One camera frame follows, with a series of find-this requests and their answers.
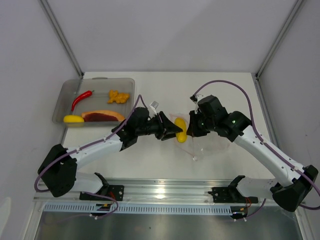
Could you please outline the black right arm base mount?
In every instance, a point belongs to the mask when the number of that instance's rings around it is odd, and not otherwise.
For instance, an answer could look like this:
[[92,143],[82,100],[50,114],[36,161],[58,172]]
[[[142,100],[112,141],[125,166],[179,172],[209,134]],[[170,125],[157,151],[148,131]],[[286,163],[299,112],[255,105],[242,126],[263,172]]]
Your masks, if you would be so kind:
[[257,204],[259,202],[257,197],[244,197],[236,188],[231,187],[212,187],[207,192],[212,196],[214,203],[231,203],[231,204]]

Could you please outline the red grapefruit wedge toy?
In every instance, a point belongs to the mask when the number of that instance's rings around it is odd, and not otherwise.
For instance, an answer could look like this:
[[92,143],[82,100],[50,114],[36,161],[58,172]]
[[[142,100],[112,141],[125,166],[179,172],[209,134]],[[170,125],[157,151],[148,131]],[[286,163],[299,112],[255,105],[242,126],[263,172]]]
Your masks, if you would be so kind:
[[125,117],[111,110],[87,111],[81,114],[85,122],[122,122]]

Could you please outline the clear pink zip top bag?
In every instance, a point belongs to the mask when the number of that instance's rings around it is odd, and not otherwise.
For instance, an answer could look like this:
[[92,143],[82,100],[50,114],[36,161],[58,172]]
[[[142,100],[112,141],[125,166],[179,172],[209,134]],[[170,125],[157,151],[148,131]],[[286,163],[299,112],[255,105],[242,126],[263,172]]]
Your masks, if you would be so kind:
[[206,136],[202,137],[187,135],[187,130],[190,125],[189,115],[170,113],[169,118],[183,130],[182,132],[177,133],[173,138],[175,148],[188,154],[194,161],[219,155],[229,150],[231,145],[229,140],[218,136],[216,132],[208,133]]

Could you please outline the right aluminium frame post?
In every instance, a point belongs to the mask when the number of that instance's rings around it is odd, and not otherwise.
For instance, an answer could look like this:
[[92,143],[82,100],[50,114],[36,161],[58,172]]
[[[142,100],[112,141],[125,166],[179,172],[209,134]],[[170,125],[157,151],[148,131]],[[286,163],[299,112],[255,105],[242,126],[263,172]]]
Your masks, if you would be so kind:
[[276,55],[279,47],[281,46],[282,42],[286,38],[287,34],[289,33],[291,27],[293,26],[295,20],[299,16],[301,10],[303,9],[304,5],[306,4],[306,0],[296,0],[293,4],[293,7],[289,11],[285,21],[281,25],[276,37],[274,38],[269,50],[267,51],[263,61],[261,62],[258,70],[255,73],[255,79],[259,81],[271,63],[272,59]]

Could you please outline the red chili pepper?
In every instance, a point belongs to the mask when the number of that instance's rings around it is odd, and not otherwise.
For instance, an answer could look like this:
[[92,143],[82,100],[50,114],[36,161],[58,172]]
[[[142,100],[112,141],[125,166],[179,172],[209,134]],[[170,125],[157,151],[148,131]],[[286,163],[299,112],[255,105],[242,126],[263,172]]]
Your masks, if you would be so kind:
[[71,104],[71,111],[73,112],[75,110],[76,105],[81,102],[82,100],[89,98],[93,95],[93,90],[87,90],[80,95],[78,95],[72,102]]

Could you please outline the grey translucent plastic tray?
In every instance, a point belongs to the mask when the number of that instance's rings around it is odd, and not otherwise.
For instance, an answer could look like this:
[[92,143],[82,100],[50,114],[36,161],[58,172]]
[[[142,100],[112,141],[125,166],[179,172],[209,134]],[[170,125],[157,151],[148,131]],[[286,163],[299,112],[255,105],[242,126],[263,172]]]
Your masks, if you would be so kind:
[[[129,93],[130,98],[124,104],[108,104],[109,91]],[[92,96],[80,101],[74,111],[71,111],[74,99],[86,91],[94,91]],[[135,81],[132,78],[93,78],[93,79],[71,79],[63,85],[57,99],[53,112],[52,121],[56,124],[75,127],[77,123],[65,123],[63,118],[67,115],[81,116],[84,112],[109,110],[120,113],[127,117],[135,102]]]

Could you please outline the aluminium frame post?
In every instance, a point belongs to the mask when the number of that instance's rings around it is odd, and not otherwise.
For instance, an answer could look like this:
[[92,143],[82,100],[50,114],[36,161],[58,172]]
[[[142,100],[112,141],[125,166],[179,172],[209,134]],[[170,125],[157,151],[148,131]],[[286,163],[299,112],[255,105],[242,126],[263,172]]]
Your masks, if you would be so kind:
[[306,0],[296,0],[293,4],[293,7],[289,11],[285,21],[281,25],[276,37],[274,38],[269,50],[267,51],[263,61],[261,62],[258,70],[255,73],[255,79],[259,81],[271,63],[272,59],[276,55],[279,47],[281,46],[282,42],[286,38],[287,34],[289,33],[291,27],[293,26],[295,20],[299,16],[301,10],[303,9],[304,5],[306,4]]
[[47,17],[48,22],[50,23],[57,39],[59,40],[67,58],[69,59],[73,69],[75,70],[77,76],[82,79],[84,72],[81,69],[81,66],[72,50],[69,41],[67,40],[65,33],[56,17],[50,3],[48,0],[38,0],[39,5],[41,6],[45,16]]

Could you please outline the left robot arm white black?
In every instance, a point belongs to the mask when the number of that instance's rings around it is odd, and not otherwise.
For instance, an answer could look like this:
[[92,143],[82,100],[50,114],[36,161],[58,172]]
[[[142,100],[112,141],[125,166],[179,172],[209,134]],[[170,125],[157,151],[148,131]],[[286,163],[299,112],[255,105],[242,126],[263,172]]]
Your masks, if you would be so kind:
[[181,132],[183,130],[162,111],[150,116],[147,108],[137,107],[119,126],[96,141],[69,148],[61,144],[53,146],[38,169],[38,178],[55,198],[69,192],[81,192],[103,200],[109,193],[108,181],[97,172],[82,173],[81,168],[131,147],[140,136],[154,135],[165,141]]

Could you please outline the left aluminium frame post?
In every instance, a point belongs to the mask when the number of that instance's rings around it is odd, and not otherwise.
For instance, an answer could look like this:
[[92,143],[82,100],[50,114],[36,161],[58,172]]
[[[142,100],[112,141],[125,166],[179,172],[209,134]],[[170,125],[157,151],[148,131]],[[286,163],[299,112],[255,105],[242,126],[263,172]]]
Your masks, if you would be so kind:
[[69,41],[67,40],[65,33],[56,17],[50,3],[48,0],[38,0],[39,5],[41,6],[45,16],[47,17],[48,22],[50,23],[57,39],[59,40],[67,58],[69,59],[73,69],[75,70],[77,76],[82,79],[84,72],[81,69],[81,66],[72,50]]

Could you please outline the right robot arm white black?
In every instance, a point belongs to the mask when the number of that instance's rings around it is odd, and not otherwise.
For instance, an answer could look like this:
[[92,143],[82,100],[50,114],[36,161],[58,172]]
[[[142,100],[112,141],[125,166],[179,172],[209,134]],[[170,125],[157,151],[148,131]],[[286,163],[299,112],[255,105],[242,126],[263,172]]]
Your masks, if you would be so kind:
[[270,199],[288,212],[294,212],[313,189],[318,170],[303,166],[254,129],[254,123],[243,113],[228,113],[213,95],[192,95],[195,110],[190,111],[187,135],[196,138],[210,132],[228,139],[255,157],[273,175],[272,179],[237,176],[228,186],[228,196],[234,202],[245,197]]

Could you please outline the orange ginger root toy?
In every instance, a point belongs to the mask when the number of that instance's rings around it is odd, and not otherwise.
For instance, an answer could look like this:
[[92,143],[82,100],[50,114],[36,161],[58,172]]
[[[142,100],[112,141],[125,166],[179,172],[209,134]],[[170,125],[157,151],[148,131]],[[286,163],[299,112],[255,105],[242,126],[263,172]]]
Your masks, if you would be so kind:
[[130,98],[129,93],[118,92],[117,90],[110,90],[108,93],[109,100],[108,104],[125,104],[127,100]]

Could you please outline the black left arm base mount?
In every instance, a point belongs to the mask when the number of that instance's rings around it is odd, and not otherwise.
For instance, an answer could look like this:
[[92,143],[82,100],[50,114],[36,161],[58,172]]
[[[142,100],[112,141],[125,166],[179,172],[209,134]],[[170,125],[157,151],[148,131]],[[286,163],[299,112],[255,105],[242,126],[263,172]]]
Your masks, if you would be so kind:
[[93,196],[91,194],[81,192],[79,195],[79,199],[82,201],[106,201],[106,198],[101,197],[105,196],[121,202],[124,197],[124,190],[124,185],[103,186],[97,193],[95,193],[99,196]]

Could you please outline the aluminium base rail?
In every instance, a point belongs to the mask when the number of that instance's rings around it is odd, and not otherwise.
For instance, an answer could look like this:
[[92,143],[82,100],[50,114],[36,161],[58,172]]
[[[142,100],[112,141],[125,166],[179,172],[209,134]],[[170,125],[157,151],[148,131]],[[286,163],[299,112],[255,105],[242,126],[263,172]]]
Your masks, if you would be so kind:
[[[77,180],[73,188],[59,197],[51,192],[36,192],[37,202],[80,202],[80,193],[89,192],[103,186],[103,182]],[[158,205],[203,205],[213,202],[208,191],[213,187],[227,187],[230,180],[167,180],[167,179],[108,179],[109,185],[123,185],[123,200],[120,203]]]

